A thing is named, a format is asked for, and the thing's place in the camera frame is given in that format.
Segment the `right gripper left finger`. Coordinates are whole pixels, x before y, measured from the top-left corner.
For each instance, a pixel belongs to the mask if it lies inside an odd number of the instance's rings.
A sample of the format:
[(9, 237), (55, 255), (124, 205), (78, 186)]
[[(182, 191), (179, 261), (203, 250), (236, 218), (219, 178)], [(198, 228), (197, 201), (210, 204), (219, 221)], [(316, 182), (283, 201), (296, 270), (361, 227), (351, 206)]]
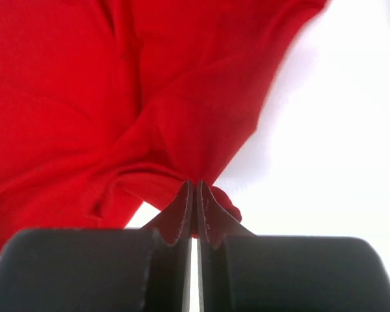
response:
[(30, 229), (0, 254), (0, 311), (188, 311), (191, 182), (139, 229)]

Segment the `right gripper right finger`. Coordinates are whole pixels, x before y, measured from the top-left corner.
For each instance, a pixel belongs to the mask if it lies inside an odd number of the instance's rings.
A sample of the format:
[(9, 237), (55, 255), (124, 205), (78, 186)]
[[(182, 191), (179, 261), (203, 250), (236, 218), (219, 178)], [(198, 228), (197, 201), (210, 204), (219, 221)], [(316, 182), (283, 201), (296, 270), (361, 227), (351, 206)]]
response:
[(201, 311), (390, 311), (390, 279), (355, 237), (260, 236), (196, 191)]

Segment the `red t shirt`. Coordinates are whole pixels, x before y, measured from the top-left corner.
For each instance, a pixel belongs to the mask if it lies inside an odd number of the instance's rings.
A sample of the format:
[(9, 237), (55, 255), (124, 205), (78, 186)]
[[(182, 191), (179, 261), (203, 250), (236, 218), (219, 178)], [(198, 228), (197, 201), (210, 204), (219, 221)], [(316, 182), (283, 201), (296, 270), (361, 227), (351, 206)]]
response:
[(325, 1), (0, 1), (0, 251), (213, 184)]

